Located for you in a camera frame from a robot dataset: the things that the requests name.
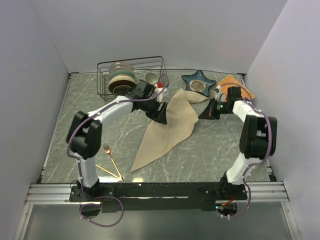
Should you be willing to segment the beige cloth napkin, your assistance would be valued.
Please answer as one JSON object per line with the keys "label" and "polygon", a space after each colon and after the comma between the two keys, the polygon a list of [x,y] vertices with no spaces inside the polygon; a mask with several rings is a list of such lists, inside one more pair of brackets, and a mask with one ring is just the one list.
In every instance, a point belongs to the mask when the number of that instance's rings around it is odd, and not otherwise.
{"label": "beige cloth napkin", "polygon": [[193,133],[199,121],[192,104],[209,98],[193,91],[179,89],[166,108],[167,124],[152,121],[146,128],[138,152],[131,167],[135,172],[163,157]]}

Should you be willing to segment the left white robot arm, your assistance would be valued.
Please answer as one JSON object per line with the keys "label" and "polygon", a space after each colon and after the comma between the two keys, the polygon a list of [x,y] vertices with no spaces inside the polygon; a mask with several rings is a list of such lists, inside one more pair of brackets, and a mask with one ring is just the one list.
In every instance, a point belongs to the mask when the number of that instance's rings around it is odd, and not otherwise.
{"label": "left white robot arm", "polygon": [[110,103],[88,113],[78,111],[75,114],[66,138],[66,153],[76,161],[77,185],[86,200],[94,201],[99,195],[95,156],[101,148],[103,127],[135,110],[141,110],[149,119],[166,125],[168,104],[162,98],[167,88],[167,85],[155,87],[141,80],[136,87],[118,95]]}

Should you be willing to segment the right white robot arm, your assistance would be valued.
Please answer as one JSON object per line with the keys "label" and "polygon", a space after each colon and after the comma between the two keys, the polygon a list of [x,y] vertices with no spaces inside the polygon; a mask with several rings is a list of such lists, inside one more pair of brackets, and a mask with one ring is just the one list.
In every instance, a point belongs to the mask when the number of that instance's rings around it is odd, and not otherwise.
{"label": "right white robot arm", "polygon": [[243,122],[239,155],[219,182],[218,193],[226,200],[242,193],[252,170],[264,164],[276,150],[277,118],[256,109],[247,97],[242,96],[243,89],[239,84],[229,87],[225,101],[210,99],[198,116],[203,120],[219,120],[221,115],[234,114]]}

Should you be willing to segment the striped ceramic mug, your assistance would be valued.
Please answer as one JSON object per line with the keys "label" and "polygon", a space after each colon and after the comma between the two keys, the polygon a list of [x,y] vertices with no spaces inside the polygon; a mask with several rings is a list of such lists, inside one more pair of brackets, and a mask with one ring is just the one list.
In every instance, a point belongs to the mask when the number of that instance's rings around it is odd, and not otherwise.
{"label": "striped ceramic mug", "polygon": [[144,75],[143,80],[151,85],[155,85],[159,81],[159,75],[155,72],[148,72]]}

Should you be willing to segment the blue star-shaped dish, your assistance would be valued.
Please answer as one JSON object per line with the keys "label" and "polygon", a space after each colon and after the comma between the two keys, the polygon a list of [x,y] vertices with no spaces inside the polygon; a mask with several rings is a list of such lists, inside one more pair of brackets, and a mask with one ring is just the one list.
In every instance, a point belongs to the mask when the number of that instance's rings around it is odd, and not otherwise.
{"label": "blue star-shaped dish", "polygon": [[207,78],[202,70],[197,70],[193,74],[182,75],[181,78],[186,84],[186,91],[199,93],[205,97],[210,96],[210,89],[217,83],[216,80]]}

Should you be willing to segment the orange woven fan mat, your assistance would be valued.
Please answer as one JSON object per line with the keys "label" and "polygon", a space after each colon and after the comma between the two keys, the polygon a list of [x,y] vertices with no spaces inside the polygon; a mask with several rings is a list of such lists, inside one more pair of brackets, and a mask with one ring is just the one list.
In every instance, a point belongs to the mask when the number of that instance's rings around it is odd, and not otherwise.
{"label": "orange woven fan mat", "polygon": [[255,98],[255,95],[249,91],[242,83],[240,83],[236,78],[232,75],[227,75],[222,81],[220,81],[215,89],[218,90],[218,93],[224,94],[226,97],[228,96],[228,89],[231,87],[239,87],[241,90],[242,98],[247,98],[252,100]]}

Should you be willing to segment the dark brown bowl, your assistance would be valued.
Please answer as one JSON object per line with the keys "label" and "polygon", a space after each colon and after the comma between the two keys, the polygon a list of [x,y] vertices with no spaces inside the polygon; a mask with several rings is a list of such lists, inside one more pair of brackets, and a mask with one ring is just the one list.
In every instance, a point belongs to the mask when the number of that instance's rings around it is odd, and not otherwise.
{"label": "dark brown bowl", "polygon": [[134,89],[136,87],[135,82],[120,80],[115,82],[110,82],[108,85],[108,90],[114,95],[120,95],[124,92]]}

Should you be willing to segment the cream ceramic plate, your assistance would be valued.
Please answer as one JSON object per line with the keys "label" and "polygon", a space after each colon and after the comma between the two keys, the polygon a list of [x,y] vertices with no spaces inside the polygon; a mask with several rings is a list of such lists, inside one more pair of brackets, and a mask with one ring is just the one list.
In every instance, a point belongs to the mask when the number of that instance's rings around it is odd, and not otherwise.
{"label": "cream ceramic plate", "polygon": [[109,86],[112,88],[115,88],[117,86],[129,86],[133,88],[134,86],[136,86],[136,81],[130,76],[118,75],[110,80]]}

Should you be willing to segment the green ceramic plate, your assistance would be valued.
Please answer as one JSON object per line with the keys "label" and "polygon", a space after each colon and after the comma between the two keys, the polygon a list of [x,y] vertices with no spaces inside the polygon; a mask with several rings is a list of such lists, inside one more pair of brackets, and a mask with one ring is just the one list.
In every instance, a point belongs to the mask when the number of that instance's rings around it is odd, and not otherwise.
{"label": "green ceramic plate", "polygon": [[117,76],[130,76],[131,78],[135,78],[135,74],[134,72],[130,71],[130,70],[117,70],[114,71],[112,73],[109,74],[109,79],[112,80],[113,78],[117,77]]}

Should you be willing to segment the copper fork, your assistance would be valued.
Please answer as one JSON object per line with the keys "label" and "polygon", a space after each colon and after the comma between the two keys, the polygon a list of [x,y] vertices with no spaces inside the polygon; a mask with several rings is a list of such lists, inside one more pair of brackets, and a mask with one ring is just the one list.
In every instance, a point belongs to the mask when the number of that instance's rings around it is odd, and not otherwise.
{"label": "copper fork", "polygon": [[113,156],[112,156],[112,151],[111,151],[110,147],[108,146],[107,143],[103,143],[103,144],[102,144],[102,147],[103,147],[103,149],[104,149],[104,152],[109,156],[109,158],[110,158],[110,160],[111,160],[111,162],[112,162],[112,164],[113,164],[113,166],[114,166],[114,168],[115,168],[115,170],[116,170],[116,172],[117,172],[117,175],[116,175],[115,173],[112,173],[112,172],[110,172],[109,170],[101,167],[101,166],[98,165],[98,164],[96,164],[95,166],[98,167],[100,170],[104,171],[105,173],[111,175],[111,176],[114,177],[115,179],[117,179],[117,180],[119,180],[119,181],[123,181],[123,180],[124,180],[124,177],[123,177],[123,175],[121,174],[121,172],[120,172],[120,170],[119,170],[119,168],[118,168],[118,166],[117,166],[117,164],[116,164],[116,162],[115,162],[115,160],[114,160],[114,158],[113,158]]}

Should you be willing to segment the aluminium frame rail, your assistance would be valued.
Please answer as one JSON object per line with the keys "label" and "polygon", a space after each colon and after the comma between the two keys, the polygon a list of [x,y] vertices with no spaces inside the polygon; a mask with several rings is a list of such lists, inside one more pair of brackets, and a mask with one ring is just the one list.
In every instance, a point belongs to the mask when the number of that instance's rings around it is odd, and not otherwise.
{"label": "aluminium frame rail", "polygon": [[24,239],[34,206],[70,204],[71,188],[75,185],[74,182],[66,184],[31,184],[13,239]]}

